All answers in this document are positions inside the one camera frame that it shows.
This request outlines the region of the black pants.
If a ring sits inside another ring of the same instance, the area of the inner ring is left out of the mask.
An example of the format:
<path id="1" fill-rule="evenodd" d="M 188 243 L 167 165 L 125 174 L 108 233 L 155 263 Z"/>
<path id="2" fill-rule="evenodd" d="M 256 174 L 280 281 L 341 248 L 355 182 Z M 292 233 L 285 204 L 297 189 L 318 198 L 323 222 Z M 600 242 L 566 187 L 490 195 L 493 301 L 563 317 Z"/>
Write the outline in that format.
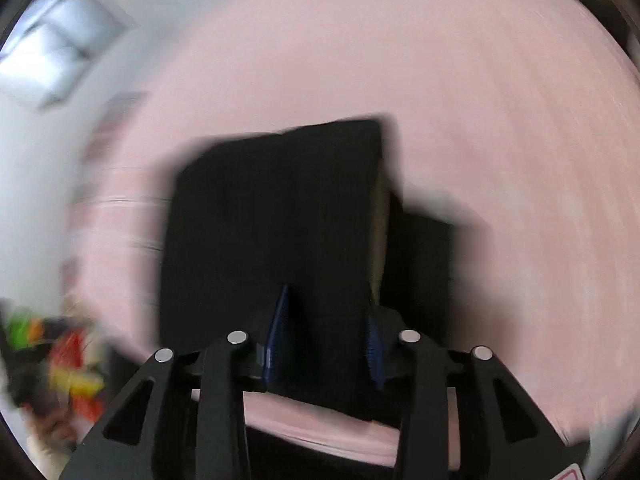
<path id="1" fill-rule="evenodd" d="M 398 426 L 394 322 L 446 344 L 454 228 L 380 188 L 395 135 L 358 118 L 212 144 L 176 175 L 158 339 L 189 352 L 264 314 L 270 391 Z"/>

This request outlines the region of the colourful boxes pile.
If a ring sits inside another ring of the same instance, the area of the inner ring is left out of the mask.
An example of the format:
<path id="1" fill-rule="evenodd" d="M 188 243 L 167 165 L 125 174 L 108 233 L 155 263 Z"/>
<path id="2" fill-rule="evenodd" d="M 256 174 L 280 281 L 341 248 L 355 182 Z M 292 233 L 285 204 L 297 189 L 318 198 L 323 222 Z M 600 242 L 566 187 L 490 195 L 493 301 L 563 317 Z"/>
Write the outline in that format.
<path id="1" fill-rule="evenodd" d="M 81 311 L 39 314 L 1 304 L 6 390 L 39 437 L 76 448 L 116 394 L 103 330 Z"/>

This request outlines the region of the pink plaid bed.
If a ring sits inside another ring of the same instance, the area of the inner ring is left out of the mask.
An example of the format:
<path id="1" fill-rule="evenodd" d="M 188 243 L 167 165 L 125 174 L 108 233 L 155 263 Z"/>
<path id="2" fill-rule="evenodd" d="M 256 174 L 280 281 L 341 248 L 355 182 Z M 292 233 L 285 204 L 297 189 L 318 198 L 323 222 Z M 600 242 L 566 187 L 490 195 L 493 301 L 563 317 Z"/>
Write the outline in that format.
<path id="1" fill-rule="evenodd" d="M 383 115 L 410 204 L 466 223 L 454 343 L 495 349 L 563 436 L 639 402 L 639 74 L 577 0 L 227 0 L 107 150 L 73 294 L 156 344 L 171 169 L 209 141 Z"/>

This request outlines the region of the black framed window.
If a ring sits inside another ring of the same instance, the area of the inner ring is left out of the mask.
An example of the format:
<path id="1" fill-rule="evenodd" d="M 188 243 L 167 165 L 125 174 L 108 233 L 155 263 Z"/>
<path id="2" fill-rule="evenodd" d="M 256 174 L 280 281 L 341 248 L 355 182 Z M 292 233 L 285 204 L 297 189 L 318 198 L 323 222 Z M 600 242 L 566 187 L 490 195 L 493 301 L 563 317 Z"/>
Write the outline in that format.
<path id="1" fill-rule="evenodd" d="M 1 47 L 1 91 L 33 110 L 63 102 L 125 30 L 99 0 L 34 0 Z"/>

